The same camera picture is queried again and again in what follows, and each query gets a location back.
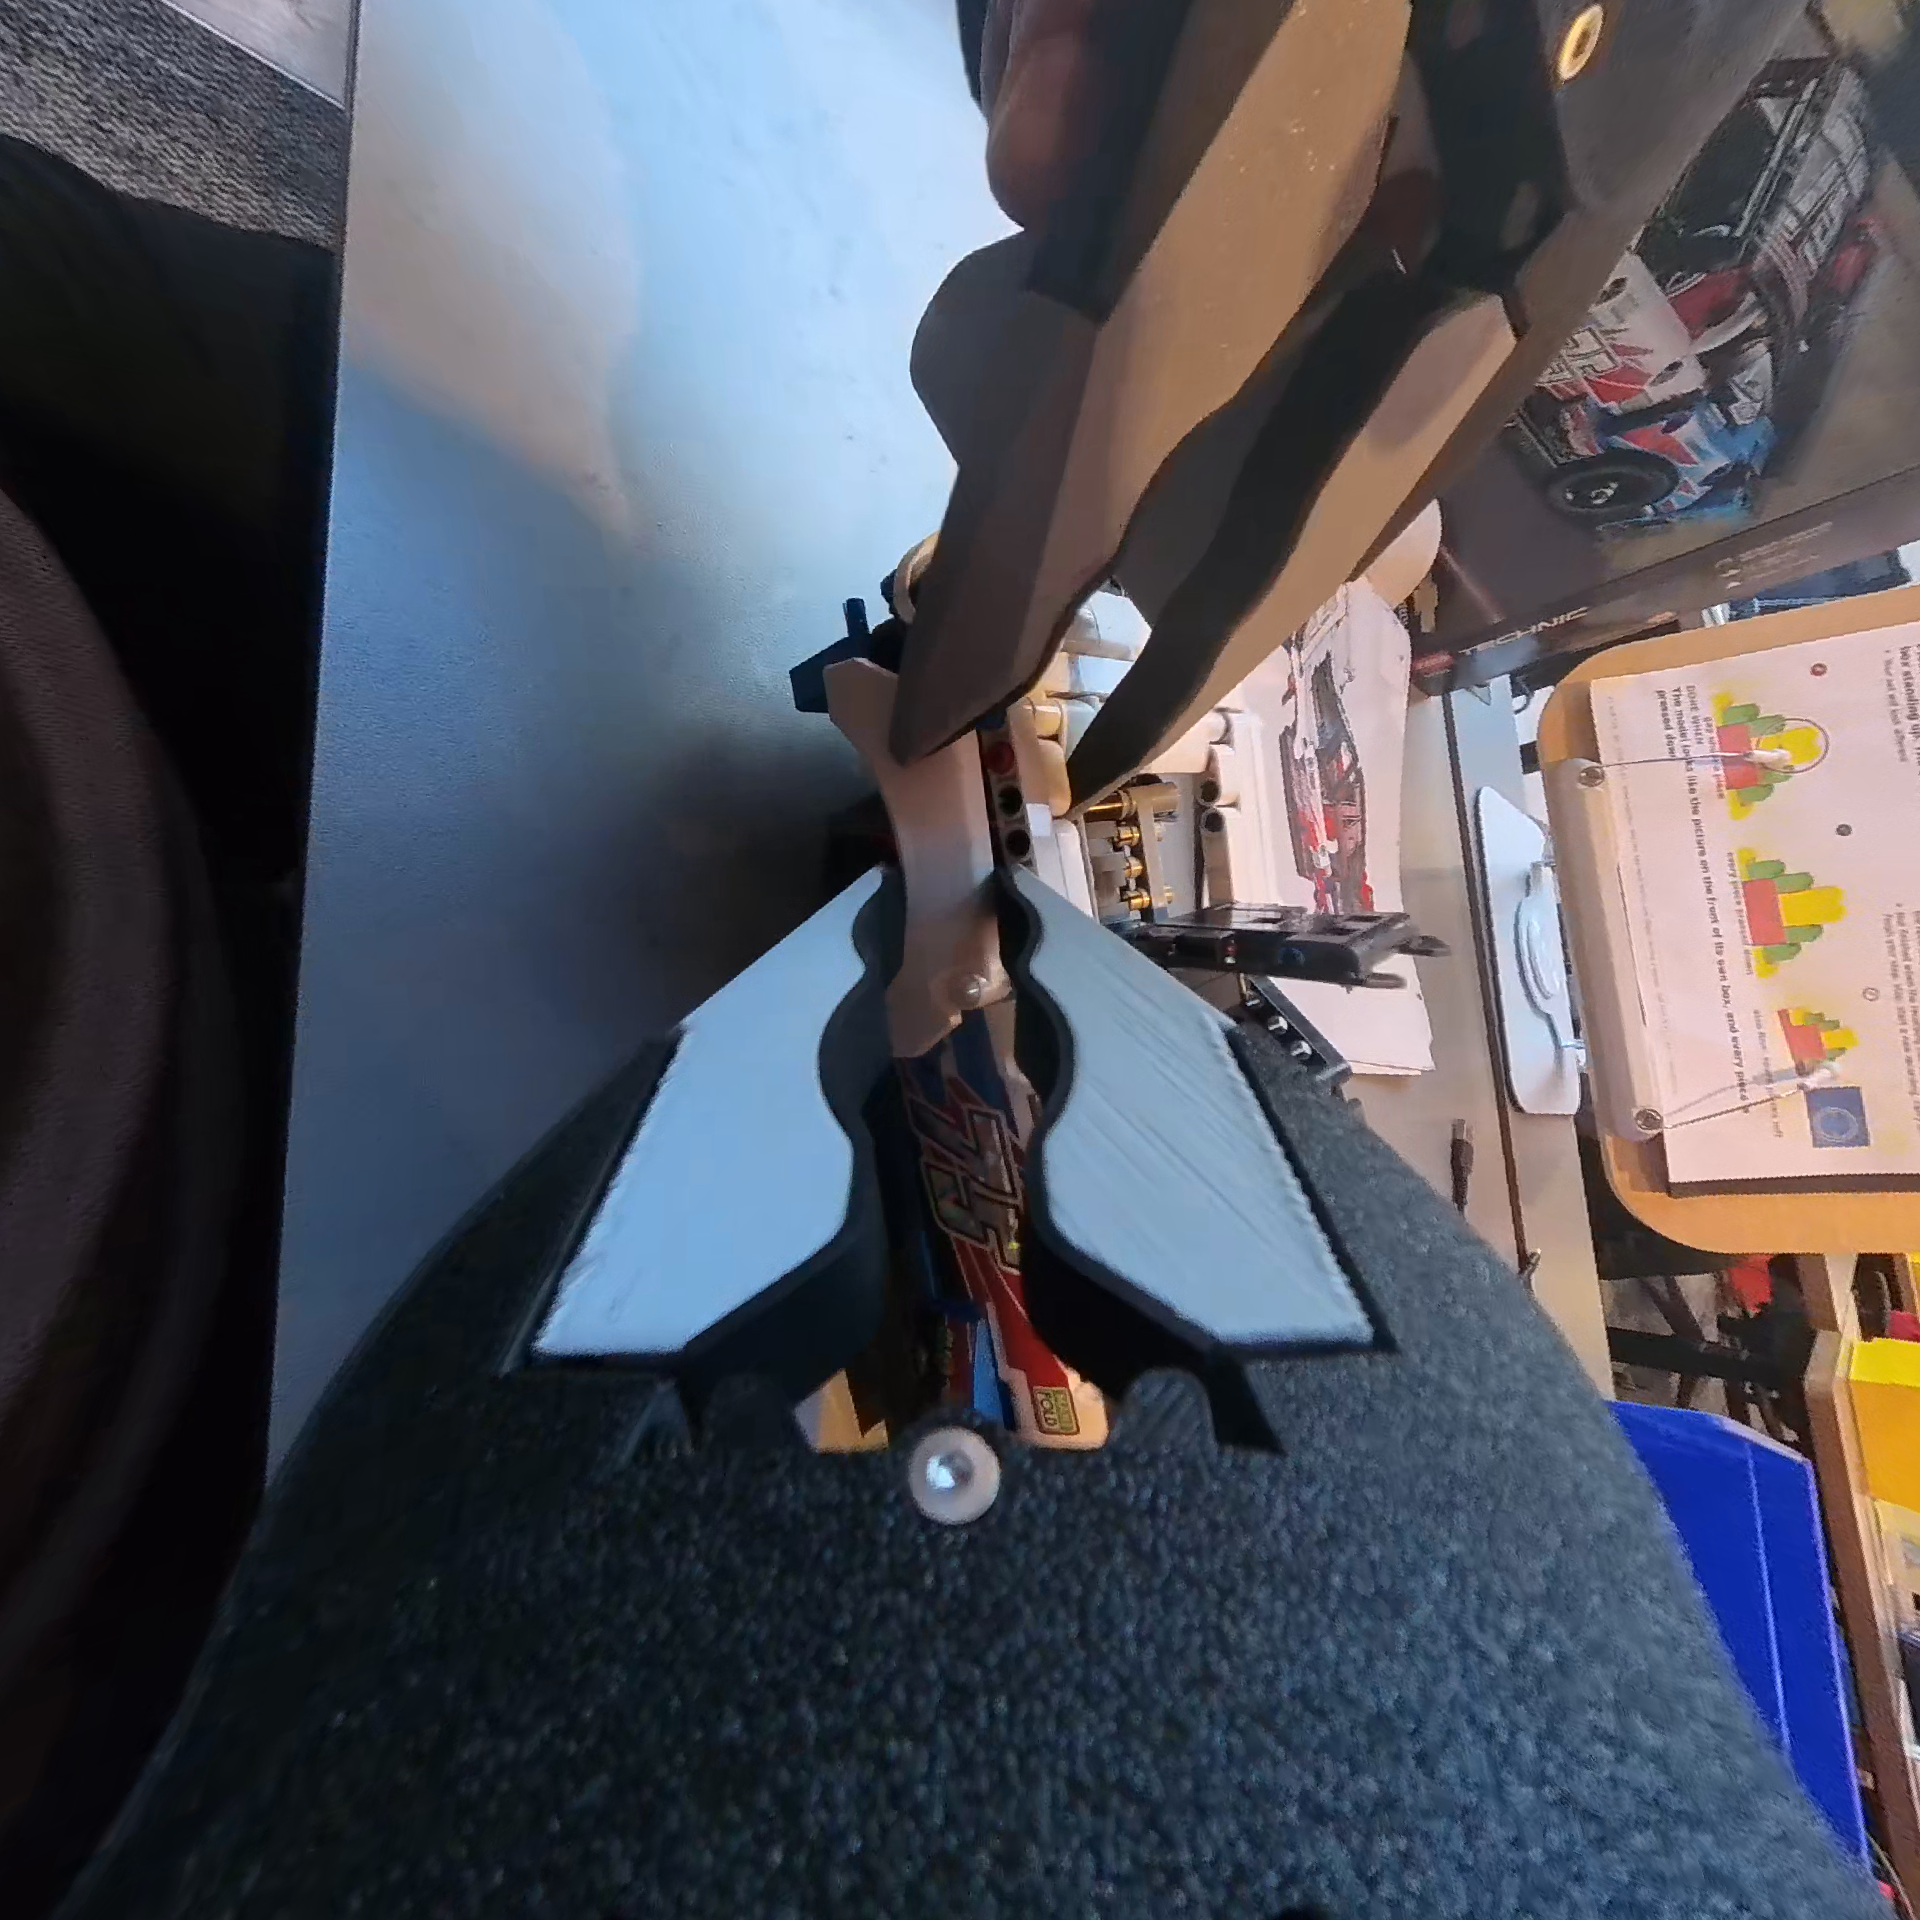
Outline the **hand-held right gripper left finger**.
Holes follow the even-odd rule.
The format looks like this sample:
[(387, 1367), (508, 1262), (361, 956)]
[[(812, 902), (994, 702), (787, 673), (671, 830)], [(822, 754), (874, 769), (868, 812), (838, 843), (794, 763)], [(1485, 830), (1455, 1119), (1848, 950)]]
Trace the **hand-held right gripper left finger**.
[(682, 1020), (535, 1359), (812, 1394), (861, 1356), (887, 1310), (868, 1106), (901, 947), (901, 874), (872, 867)]

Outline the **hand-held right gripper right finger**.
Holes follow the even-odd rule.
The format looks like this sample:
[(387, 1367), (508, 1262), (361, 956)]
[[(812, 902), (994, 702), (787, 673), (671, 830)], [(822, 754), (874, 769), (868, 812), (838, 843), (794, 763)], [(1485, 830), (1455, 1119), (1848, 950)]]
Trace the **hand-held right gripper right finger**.
[(1107, 1397), (1375, 1352), (1381, 1326), (1239, 1060), (1242, 1029), (1024, 867), (1002, 870), (1018, 1064), (1041, 1090), (1021, 1274)]

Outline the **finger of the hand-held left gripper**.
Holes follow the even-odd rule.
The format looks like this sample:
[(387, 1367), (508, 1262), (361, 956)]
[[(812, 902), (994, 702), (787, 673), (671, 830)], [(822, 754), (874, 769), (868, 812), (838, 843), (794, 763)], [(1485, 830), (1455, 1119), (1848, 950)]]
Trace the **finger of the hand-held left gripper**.
[(892, 744), (1021, 694), (1152, 483), (1308, 309), (1381, 180), (1412, 3), (1191, 3), (1048, 222), (964, 256), (912, 377), (957, 474)]
[(1122, 584), (1148, 639), (1069, 756), (1077, 804), (1114, 792), (1348, 583), (1514, 354), (1501, 294), (1355, 292), (1288, 356), (1207, 533), (1188, 477), (1148, 507)]

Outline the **toy brick race car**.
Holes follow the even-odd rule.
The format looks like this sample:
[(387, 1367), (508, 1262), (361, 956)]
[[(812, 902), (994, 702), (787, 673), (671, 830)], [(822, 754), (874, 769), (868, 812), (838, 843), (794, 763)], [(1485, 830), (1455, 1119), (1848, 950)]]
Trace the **toy brick race car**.
[[(1399, 560), (1364, 580), (1412, 584)], [(1107, 799), (1069, 809), (1069, 747), (1134, 652), (1085, 610), (1012, 716), (988, 723), (979, 769), (997, 849), (1132, 947), (1188, 974), (1227, 1017), (1269, 1029), (1332, 1084), (1352, 1070), (1427, 1070), (1432, 1023), (1415, 959), (1447, 954), (1447, 942), (1402, 907), (1199, 904), (1194, 777), (1157, 769), (1185, 733)], [(1034, 1330), (1021, 1282), (1041, 1090), (1018, 1064), (1018, 1006), (1007, 1077), (1007, 1096), (979, 1096), (938, 1047), (901, 1060), (881, 1106), (884, 1126), (904, 1129), (894, 1182), (905, 1193), (898, 1256), (914, 1289), (909, 1403), (972, 1404), (1024, 1442), (1092, 1450), (1112, 1437), (1117, 1397)]]

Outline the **white curved brick piece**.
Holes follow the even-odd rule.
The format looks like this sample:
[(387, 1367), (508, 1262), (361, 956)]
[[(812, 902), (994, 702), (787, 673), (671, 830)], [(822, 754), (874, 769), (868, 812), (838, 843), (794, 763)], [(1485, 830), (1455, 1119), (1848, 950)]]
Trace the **white curved brick piece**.
[(829, 716), (865, 760), (894, 866), (864, 879), (845, 922), (848, 990), (822, 1029), (822, 1060), (877, 1070), (948, 1047), (979, 1096), (1007, 1096), (1015, 982), (1001, 942), (994, 830), (972, 733), (914, 763), (892, 750), (901, 679), (872, 660), (822, 673)]

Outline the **grey desk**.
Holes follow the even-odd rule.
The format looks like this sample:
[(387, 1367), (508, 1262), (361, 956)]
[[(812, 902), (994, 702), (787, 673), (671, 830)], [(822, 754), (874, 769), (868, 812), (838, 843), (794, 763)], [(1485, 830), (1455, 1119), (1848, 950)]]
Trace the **grey desk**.
[(954, 3), (362, 3), (269, 1459), (384, 1303), (812, 912), (787, 673), (947, 504), (1007, 232)]

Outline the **person's left hand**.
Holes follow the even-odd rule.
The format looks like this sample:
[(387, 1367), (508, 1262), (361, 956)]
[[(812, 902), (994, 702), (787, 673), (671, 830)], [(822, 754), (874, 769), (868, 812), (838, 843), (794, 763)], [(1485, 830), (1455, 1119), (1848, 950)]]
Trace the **person's left hand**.
[(957, 3), (957, 46), (985, 117), (985, 180), (1021, 232), (1048, 222), (1125, 119), (1134, 63), (1165, 57), (1188, 3)]

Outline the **black toy car box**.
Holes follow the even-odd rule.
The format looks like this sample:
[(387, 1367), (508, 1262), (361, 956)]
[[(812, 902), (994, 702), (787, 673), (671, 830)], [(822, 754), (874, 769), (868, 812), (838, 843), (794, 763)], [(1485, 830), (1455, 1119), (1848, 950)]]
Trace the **black toy car box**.
[(1444, 502), (1422, 687), (1918, 580), (1918, 4), (1804, 3)]

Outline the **open instruction booklet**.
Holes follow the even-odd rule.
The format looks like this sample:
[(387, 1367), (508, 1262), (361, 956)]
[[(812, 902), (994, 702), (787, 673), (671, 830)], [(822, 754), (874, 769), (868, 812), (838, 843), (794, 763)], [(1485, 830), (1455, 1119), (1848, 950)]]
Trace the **open instruction booklet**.
[(1194, 777), (1199, 904), (1402, 907), (1412, 646), (1342, 584), (1161, 760)]

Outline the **instruction sheet on stand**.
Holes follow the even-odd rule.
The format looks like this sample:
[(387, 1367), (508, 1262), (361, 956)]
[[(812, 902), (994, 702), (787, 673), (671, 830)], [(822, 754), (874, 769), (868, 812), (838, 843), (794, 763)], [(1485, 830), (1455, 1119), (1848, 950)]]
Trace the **instruction sheet on stand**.
[(1599, 1139), (1624, 1207), (1669, 1240), (1728, 1254), (1912, 1254), (1918, 1182), (1844, 1179), (1674, 1184), (1652, 1109), (1652, 1047), (1632, 976), (1621, 849), (1599, 793), (1592, 687), (1611, 673), (1757, 654), (1798, 639), (1918, 619), (1918, 589), (1895, 589), (1745, 623), (1707, 624), (1597, 654), (1548, 696), (1538, 756), (1572, 956), (1574, 1003)]

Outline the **white flat pad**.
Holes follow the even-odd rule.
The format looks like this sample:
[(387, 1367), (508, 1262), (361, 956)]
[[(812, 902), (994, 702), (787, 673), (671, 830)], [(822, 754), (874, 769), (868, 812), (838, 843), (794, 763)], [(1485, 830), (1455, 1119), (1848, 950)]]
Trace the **white flat pad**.
[(1574, 1117), (1584, 1103), (1584, 1033), (1547, 827), (1492, 784), (1474, 793), (1501, 1056), (1511, 1106)]

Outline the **printed instruction sheet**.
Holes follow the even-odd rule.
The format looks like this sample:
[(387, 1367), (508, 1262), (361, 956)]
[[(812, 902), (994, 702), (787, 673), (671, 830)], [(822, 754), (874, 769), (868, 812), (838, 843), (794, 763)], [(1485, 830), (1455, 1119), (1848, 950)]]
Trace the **printed instruction sheet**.
[(1592, 687), (1674, 1184), (1918, 1179), (1918, 623)]

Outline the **blue plastic bin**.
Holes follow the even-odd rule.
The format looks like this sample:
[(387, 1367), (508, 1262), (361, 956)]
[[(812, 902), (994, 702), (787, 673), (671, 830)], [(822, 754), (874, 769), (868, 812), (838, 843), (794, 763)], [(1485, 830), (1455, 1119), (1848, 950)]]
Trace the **blue plastic bin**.
[(1871, 1866), (1844, 1649), (1811, 1463), (1734, 1419), (1615, 1403), (1757, 1716), (1839, 1847)]

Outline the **yellow box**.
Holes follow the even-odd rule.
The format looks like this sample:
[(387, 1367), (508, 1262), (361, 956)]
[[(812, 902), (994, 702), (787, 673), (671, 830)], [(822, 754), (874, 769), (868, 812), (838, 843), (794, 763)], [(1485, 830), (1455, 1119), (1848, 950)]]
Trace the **yellow box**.
[(1868, 1337), (1852, 1346), (1847, 1397), (1871, 1497), (1918, 1513), (1918, 1342)]

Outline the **wooden shelf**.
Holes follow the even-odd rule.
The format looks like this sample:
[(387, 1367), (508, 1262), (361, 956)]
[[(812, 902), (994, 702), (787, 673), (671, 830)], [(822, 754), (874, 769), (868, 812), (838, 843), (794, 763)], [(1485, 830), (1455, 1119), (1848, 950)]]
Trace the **wooden shelf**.
[(1794, 1272), (1815, 1346), (1804, 1397), (1811, 1464), (1837, 1583), (1837, 1617), (1861, 1707), (1861, 1772), (1895, 1906), (1918, 1913), (1918, 1722), (1901, 1656), (1884, 1516), (1868, 1487), (1852, 1363), (1862, 1347), (1854, 1256), (1799, 1254)]

